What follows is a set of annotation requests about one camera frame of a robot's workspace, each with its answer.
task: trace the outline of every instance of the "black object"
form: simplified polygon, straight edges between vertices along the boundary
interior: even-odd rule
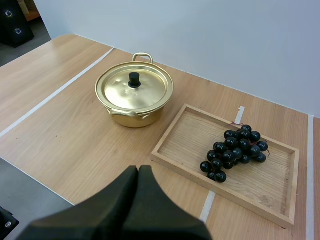
[[[232,152],[233,152],[236,160],[240,159],[242,157],[242,155],[243,155],[242,150],[240,148],[238,148],[238,147],[233,149]]]
[[[242,158],[239,159],[239,162],[242,164],[250,163],[251,158],[248,155],[243,155]]]
[[[234,161],[233,161],[233,166],[237,166],[238,163],[239,163],[239,160],[238,160],[238,159],[234,160]]]
[[[18,240],[211,240],[205,224],[176,206],[150,166],[130,166],[79,205],[36,220]]]
[[[256,143],[256,142],[258,142],[260,140],[260,138],[261,138],[261,134],[258,131],[253,131],[250,134],[249,140],[252,143]]]
[[[203,162],[200,164],[200,169],[201,169],[202,172],[208,173],[208,172],[211,170],[211,164],[210,164],[210,162],[208,162],[208,161],[203,161]]]
[[[5,239],[18,224],[19,221],[13,217],[11,212],[0,207],[0,240]]]
[[[17,0],[0,0],[0,42],[16,48],[34,37]]]
[[[259,155],[254,158],[254,160],[260,164],[264,163],[266,159],[266,155],[264,155],[262,152],[260,152]]]
[[[246,151],[251,147],[250,142],[247,139],[241,139],[238,146],[242,151]]]
[[[131,72],[129,74],[129,82],[128,85],[130,88],[136,89],[141,86],[140,82],[140,74],[137,72]]]
[[[256,145],[260,148],[261,152],[267,151],[269,147],[265,141],[259,141]]]
[[[222,142],[216,142],[213,145],[213,149],[218,153],[218,154],[222,154],[227,150],[227,147],[224,143]]]
[[[225,151],[221,159],[224,163],[232,163],[234,160],[236,160],[236,156],[232,151]]]
[[[219,159],[220,154],[216,153],[214,150],[208,151],[206,158],[208,159],[209,162],[211,162],[213,159]]]
[[[242,130],[247,130],[247,131],[249,131],[250,133],[252,132],[252,128],[251,128],[251,126],[249,126],[249,125],[243,125],[243,126],[241,127],[241,129],[242,129]]]
[[[260,148],[257,145],[253,145],[248,151],[249,155],[252,157],[256,157],[261,153]]]
[[[175,205],[158,185],[150,166],[139,170],[138,187],[123,224],[123,240],[209,240],[205,224]]]
[[[227,148],[234,149],[238,145],[238,141],[234,137],[230,136],[225,139],[224,145],[226,145]]]
[[[206,175],[206,177],[207,177],[208,179],[211,179],[211,180],[213,180],[213,181],[216,181],[216,180],[215,180],[215,173],[214,173],[213,171],[208,172],[208,174]]]
[[[232,169],[234,167],[234,162],[235,161],[232,161],[232,162],[224,162],[223,163],[223,168],[225,169]]]
[[[227,139],[228,137],[236,138],[237,134],[236,134],[235,131],[227,130],[227,131],[224,132],[224,138]]]
[[[223,166],[223,163],[220,159],[213,159],[211,162],[211,167],[213,170],[220,170]]]
[[[240,130],[238,133],[238,139],[248,139],[250,137],[250,132],[248,130]]]
[[[227,180],[227,174],[224,171],[217,171],[214,174],[214,180],[217,183],[224,183]]]

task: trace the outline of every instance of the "pot handle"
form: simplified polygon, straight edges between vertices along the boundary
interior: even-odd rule
[[[133,58],[132,58],[132,62],[134,62],[138,56],[148,57],[148,58],[150,58],[150,62],[152,64],[154,64],[154,60],[153,60],[152,56],[149,53],[146,53],[146,52],[138,52],[138,53],[134,54]]]
[[[135,118],[138,116],[138,114],[135,111],[123,111],[123,110],[116,110],[116,109],[108,109],[108,112],[110,113],[111,116],[126,116],[126,117],[131,117]]]

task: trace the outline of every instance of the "wooden tray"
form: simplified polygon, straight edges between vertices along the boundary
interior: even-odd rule
[[[289,228],[295,224],[299,150],[266,136],[270,156],[264,163],[239,163],[224,169],[227,179],[216,183],[200,170],[215,142],[238,126],[184,105],[152,152],[151,159],[242,207]]]

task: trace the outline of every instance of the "black grape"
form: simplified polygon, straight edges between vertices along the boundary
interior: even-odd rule
[[[261,152],[267,151],[269,147],[265,141],[259,141],[256,145],[260,148]]]
[[[200,164],[200,169],[204,173],[208,173],[211,170],[211,164],[208,161],[204,161]]]
[[[248,151],[249,155],[252,157],[256,157],[261,153],[260,148],[257,145],[253,145]]]
[[[236,160],[236,156],[232,151],[225,151],[221,155],[221,159],[224,163],[232,163],[234,160]]]
[[[224,145],[226,145],[227,148],[234,149],[238,145],[238,141],[230,136],[224,141]]]
[[[251,158],[248,155],[243,155],[242,158],[239,159],[239,162],[242,164],[250,163]]]
[[[234,161],[233,162],[224,162],[223,167],[225,169],[232,169],[234,167]]]
[[[259,155],[254,158],[256,162],[261,164],[264,163],[266,159],[267,159],[266,155],[264,155],[262,152],[260,152]]]
[[[220,159],[213,159],[211,162],[211,167],[213,170],[220,170],[223,166],[223,163]]]
[[[215,173],[214,173],[213,171],[208,172],[208,174],[206,175],[206,177],[207,177],[208,179],[211,179],[211,180],[213,180],[213,181],[216,181],[216,180],[215,180]]]
[[[208,159],[209,162],[211,162],[213,159],[219,159],[220,154],[216,153],[214,150],[208,151],[206,158]]]
[[[217,171],[214,174],[214,180],[217,183],[224,183],[227,180],[227,174],[224,171]]]
[[[250,134],[249,140],[252,143],[256,143],[256,142],[258,142],[260,140],[260,138],[261,138],[261,134],[258,131],[253,131]]]
[[[235,149],[233,149],[232,152],[236,160],[240,159],[243,155],[242,150],[239,147],[236,147]]]
[[[223,144],[222,142],[216,142],[213,145],[213,149],[218,153],[218,154],[222,154],[227,150],[227,147],[225,144]]]
[[[247,139],[241,139],[238,146],[242,151],[246,151],[251,147],[250,142]]]
[[[236,138],[236,132],[235,131],[232,131],[232,130],[227,130],[225,131],[224,133],[224,138],[227,139],[229,137],[233,137],[233,138]]]
[[[249,125],[243,125],[243,126],[241,127],[241,129],[242,129],[242,130],[247,130],[247,131],[249,131],[250,133],[252,132],[252,128],[251,128],[251,126],[249,126]]]

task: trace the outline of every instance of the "grape stem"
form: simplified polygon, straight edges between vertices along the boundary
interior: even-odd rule
[[[239,125],[239,126],[243,126],[244,124],[243,123],[235,123],[234,121],[232,121],[230,124],[226,125],[226,127],[230,126],[230,125]]]

